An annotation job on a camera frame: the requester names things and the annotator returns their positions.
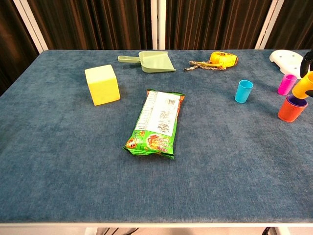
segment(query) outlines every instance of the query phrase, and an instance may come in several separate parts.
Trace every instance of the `plastic cup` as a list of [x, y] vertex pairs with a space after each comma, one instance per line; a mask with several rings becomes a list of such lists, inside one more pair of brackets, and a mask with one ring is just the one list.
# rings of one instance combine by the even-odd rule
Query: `plastic cup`
[[241, 80], [238, 84], [235, 100], [238, 103], [245, 103], [253, 88], [253, 83], [248, 80]]
[[288, 95], [278, 111], [278, 117], [285, 122], [295, 121], [308, 103], [305, 99], [298, 99], [294, 95]]
[[297, 81], [297, 77], [292, 74], [285, 74], [283, 79], [278, 87], [278, 93], [281, 95], [287, 95], [292, 87], [294, 86], [295, 82]]
[[313, 90], [313, 71], [305, 75], [300, 82], [294, 86], [292, 94], [299, 99], [305, 99], [309, 97], [306, 92], [310, 90]]

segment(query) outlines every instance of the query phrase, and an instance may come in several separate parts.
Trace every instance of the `pink cup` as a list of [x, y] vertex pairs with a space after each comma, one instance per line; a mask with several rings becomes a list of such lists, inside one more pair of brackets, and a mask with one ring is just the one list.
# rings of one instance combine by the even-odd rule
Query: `pink cup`
[[292, 89], [293, 85], [297, 81], [297, 77], [292, 74], [285, 74], [282, 82], [278, 87], [278, 93], [281, 95], [287, 95], [289, 91]]

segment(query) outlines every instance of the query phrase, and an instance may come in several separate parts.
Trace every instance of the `yellow cup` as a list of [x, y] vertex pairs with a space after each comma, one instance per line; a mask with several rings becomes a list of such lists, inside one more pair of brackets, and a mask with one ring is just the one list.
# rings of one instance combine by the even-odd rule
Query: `yellow cup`
[[294, 86], [292, 94], [299, 99], [305, 99], [308, 97], [305, 92], [310, 90], [313, 90], [313, 71], [305, 75], [304, 78]]

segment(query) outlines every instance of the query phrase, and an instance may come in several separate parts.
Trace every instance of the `dustpan handle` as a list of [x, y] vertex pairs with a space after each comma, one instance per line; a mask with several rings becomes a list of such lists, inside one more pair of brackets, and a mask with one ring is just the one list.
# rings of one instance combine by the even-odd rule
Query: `dustpan handle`
[[124, 63], [140, 63], [140, 58], [136, 56], [119, 55], [117, 59], [119, 62]]

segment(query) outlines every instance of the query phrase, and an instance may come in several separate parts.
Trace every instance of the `barcode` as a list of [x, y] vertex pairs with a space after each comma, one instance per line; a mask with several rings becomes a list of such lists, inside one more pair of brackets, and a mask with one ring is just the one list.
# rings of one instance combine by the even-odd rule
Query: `barcode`
[[168, 99], [168, 100], [167, 100], [167, 103], [168, 103], [168, 104], [171, 104], [171, 105], [174, 105], [174, 104], [175, 104], [175, 100], [173, 100], [173, 99]]

